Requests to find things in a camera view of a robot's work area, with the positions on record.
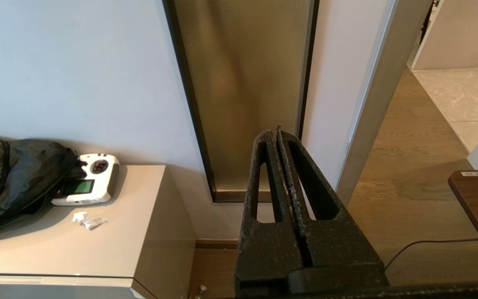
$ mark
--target door frame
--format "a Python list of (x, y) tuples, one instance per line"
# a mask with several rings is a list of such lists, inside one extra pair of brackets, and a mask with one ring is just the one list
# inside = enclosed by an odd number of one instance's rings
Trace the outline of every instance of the door frame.
[(431, 3), (432, 0), (394, 2), (336, 188), (345, 206), (357, 186)]

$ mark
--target textured glass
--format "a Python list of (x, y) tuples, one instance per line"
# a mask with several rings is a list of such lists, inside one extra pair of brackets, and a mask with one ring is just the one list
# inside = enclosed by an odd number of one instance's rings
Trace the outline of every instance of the textured glass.
[[(308, 0), (175, 0), (217, 191), (244, 191), (254, 138), (295, 132)], [(260, 190), (268, 190), (266, 171)]]

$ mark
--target green lcd screen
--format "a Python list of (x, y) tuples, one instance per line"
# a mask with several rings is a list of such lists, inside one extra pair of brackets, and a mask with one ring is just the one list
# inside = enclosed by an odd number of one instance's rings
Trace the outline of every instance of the green lcd screen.
[(95, 180), (78, 180), (67, 182), (62, 190), (62, 195), (91, 193)]

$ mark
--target tile floor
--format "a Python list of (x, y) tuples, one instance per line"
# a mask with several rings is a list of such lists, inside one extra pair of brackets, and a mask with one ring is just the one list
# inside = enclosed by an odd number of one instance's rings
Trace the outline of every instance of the tile floor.
[(478, 68), (412, 72), (466, 149), (473, 151), (478, 144)]

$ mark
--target black cable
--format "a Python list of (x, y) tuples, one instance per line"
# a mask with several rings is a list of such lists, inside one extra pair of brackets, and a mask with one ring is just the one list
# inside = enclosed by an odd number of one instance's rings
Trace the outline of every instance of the black cable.
[(412, 245), (419, 244), (419, 243), (459, 243), (459, 242), (473, 242), (473, 241), (478, 241), (478, 238), (473, 238), (473, 239), (458, 239), (458, 240), (422, 240), (422, 241), (416, 241), (408, 244), (404, 248), (402, 248), (396, 255), (388, 262), (388, 264), (385, 266), (385, 271), (388, 269), (388, 266), (395, 261), (395, 259), (402, 254), (407, 248), (409, 248)]

